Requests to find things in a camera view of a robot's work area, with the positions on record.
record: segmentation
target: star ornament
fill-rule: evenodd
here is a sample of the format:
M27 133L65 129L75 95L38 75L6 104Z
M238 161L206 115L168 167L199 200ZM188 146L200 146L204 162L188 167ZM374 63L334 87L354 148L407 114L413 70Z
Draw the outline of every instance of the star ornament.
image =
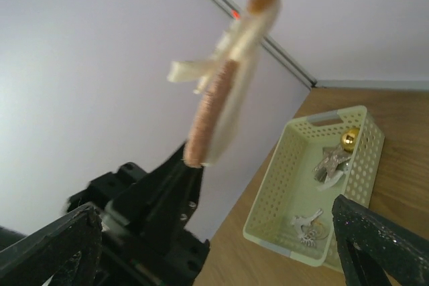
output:
M325 168L327 176L333 177L336 167L338 167L342 162L350 160L350 158L351 154L346 152L343 147L341 147L341 144L338 144L336 147L324 147L323 159L313 171L317 172Z

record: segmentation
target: metal ceiling trim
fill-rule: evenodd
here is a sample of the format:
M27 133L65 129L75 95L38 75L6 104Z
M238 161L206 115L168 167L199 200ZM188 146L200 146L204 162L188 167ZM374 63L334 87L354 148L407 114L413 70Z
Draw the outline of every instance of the metal ceiling trim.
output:
M316 88L429 91L429 80L319 80Z
M240 7L232 0L212 0L229 17L232 17L232 11L240 12ZM270 36L262 41L262 46L269 52L282 66L289 70L300 82L307 88L316 86L316 79L309 75L288 53Z

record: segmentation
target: red light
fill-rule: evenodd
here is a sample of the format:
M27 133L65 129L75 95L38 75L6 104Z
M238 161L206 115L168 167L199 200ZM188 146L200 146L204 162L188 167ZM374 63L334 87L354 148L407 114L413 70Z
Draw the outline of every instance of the red light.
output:
M238 12L236 12L235 10L233 10L233 17L235 19L240 19L240 14Z

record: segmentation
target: light green basket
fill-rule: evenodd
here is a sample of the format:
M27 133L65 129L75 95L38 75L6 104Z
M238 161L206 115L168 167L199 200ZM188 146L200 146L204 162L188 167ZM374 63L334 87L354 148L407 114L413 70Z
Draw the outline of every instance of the light green basket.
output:
M319 192L314 180L314 167L322 159L323 147L340 143L341 134L359 127L357 145L349 171L335 186ZM247 217L243 235L265 248L307 265L325 265L341 269L332 223L334 199L347 198L368 207L384 134L364 106L331 111L291 120L283 131L261 187ZM317 240L316 248L303 245L290 224L294 215L311 216L323 209L319 221L328 229L328 236Z

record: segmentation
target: wooden tabletop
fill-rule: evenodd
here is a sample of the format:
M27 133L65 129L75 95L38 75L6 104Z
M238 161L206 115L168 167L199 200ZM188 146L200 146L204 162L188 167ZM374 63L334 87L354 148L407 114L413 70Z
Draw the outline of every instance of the wooden tabletop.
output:
M314 89L296 117L355 105L365 105L385 134L370 209L429 239L429 93ZM345 285L343 274L309 267L244 239L243 226L272 153L211 240L195 286Z

